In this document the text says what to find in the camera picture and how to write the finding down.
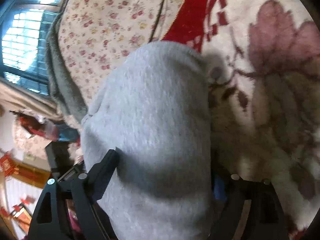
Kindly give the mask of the light grey fleece pants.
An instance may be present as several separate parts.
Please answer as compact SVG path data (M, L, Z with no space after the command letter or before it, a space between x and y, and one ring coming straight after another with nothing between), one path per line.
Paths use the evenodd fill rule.
M206 239L213 220L206 68L193 49L152 42L112 70L82 120L87 168L108 150L99 201L119 239Z

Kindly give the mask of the blue plastic bag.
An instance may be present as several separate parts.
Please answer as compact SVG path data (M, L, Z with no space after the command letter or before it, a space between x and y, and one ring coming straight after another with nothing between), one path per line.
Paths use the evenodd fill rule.
M80 134L77 129L68 126L67 124L58 124L58 141L60 142L78 142L80 139Z

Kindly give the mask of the red chinese knot decoration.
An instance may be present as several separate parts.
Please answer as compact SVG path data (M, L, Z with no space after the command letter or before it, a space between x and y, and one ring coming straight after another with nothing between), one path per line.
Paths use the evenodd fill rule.
M13 174L19 174L19 168L9 154L4 154L0 158L0 167L5 177L12 176Z

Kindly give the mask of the green fuzzy fleece garment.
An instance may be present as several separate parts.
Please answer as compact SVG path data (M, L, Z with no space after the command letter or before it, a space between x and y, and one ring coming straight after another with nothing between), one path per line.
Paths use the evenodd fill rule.
M58 34L62 16L63 12L60 12L54 18L46 37L44 61L49 95L64 116L72 116L80 123L87 113L87 105L65 65L59 48Z

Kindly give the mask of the beige curtain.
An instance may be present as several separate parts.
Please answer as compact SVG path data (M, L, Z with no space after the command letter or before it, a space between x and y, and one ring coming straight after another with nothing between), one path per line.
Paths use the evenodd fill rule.
M29 110L56 121L63 119L62 112L50 97L21 88L2 77L1 108L11 111Z

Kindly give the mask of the floral cream quilt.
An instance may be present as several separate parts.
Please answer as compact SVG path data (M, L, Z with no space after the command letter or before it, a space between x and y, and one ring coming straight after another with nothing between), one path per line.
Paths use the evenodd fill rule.
M59 30L66 67L89 105L132 51L161 39L183 0L69 0Z

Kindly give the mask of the window with blue glass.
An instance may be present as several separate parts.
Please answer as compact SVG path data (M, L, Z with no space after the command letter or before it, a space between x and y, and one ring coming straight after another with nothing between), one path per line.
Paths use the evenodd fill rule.
M65 0L5 0L1 3L1 77L48 95L46 37Z

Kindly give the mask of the red and cream floral blanket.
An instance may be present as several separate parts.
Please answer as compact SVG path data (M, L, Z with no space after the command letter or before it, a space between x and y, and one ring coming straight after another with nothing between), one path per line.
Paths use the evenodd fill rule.
M206 59L212 149L270 180L289 239L319 239L318 22L308 0L183 0L164 37Z

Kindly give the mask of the wooden door frame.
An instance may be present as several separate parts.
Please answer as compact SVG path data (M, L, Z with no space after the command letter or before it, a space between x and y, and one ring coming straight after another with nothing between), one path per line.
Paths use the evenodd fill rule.
M1 171L1 190L4 196L1 215L12 220L24 234L29 231L33 211L50 173L15 161L19 174L5 177Z

